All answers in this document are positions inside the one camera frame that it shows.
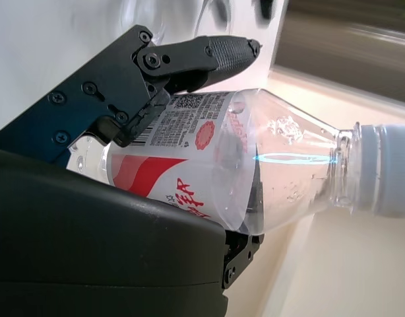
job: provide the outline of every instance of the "white bottle cap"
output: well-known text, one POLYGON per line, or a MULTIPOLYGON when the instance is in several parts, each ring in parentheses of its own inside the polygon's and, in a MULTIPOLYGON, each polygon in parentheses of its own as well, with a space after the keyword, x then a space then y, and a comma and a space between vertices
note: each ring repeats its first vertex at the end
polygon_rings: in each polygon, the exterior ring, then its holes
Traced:
POLYGON ((405 217, 405 125, 363 125, 358 207, 405 217))

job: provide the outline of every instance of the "black plastic housing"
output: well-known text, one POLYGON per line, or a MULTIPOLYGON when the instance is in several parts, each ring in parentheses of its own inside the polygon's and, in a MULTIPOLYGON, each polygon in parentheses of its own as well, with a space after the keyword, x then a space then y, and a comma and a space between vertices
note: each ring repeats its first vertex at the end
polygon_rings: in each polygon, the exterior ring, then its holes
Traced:
POLYGON ((224 316, 224 229, 0 150, 0 316, 224 316))

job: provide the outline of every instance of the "qr code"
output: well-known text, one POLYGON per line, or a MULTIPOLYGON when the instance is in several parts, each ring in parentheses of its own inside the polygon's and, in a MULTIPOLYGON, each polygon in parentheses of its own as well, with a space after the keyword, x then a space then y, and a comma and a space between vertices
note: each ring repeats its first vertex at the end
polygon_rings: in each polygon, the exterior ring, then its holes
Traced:
POLYGON ((175 104, 176 109, 195 109, 198 108, 203 95, 201 94, 186 94, 178 96, 175 104))

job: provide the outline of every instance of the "clear plastic bottle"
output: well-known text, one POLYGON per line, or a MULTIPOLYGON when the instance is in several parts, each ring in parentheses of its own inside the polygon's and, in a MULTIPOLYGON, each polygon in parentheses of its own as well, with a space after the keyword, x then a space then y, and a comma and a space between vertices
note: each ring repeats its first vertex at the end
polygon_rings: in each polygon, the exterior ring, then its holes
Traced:
POLYGON ((80 142, 71 169, 245 234, 332 206, 405 216, 405 125, 338 130, 265 90, 176 96, 126 149, 80 142))

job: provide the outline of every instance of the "bottle label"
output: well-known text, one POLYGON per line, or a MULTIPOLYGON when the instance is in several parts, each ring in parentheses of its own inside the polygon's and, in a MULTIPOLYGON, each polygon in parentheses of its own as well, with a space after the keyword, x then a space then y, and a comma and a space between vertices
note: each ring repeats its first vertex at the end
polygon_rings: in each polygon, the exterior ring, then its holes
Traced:
POLYGON ((254 175, 249 109, 234 92, 174 96, 127 148, 111 145, 112 185, 237 230, 254 175))

